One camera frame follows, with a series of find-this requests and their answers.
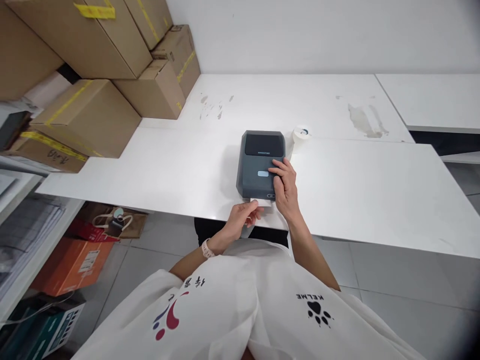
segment gray label printer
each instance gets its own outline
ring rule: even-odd
[[[241,137],[236,189],[243,198],[275,200],[272,159],[285,157],[285,139],[280,131],[247,130]]]

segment person's right hand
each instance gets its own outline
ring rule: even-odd
[[[268,171],[278,175],[273,178],[276,207],[287,222],[294,221],[302,216],[295,185],[297,173],[286,157],[283,158],[283,162],[275,159],[272,162],[277,167],[270,167]]]

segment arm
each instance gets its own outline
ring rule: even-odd
[[[244,224],[248,228],[255,225],[257,219],[260,220],[262,211],[264,208],[259,207],[256,200],[234,205],[225,226],[207,241],[208,248],[215,255],[223,254],[231,243],[240,238]],[[204,257],[202,248],[199,247],[177,262],[171,268],[170,273],[185,281],[205,261],[207,258]]]
[[[300,212],[297,186],[295,185],[297,173],[287,158],[284,158],[283,162],[273,160],[273,164],[277,167],[271,167],[268,171],[278,175],[273,179],[276,207],[290,229],[291,250],[296,263],[329,288],[340,291],[337,280],[312,238]]]

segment person's left hand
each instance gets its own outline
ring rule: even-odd
[[[225,226],[220,232],[228,240],[235,241],[240,238],[243,226],[246,225],[249,228],[255,225],[255,222],[262,218],[261,212],[263,211],[264,208],[259,207],[257,200],[234,205]]]

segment printer lid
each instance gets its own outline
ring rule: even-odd
[[[277,134],[247,133],[245,141],[245,154],[263,157],[284,156],[284,139]]]

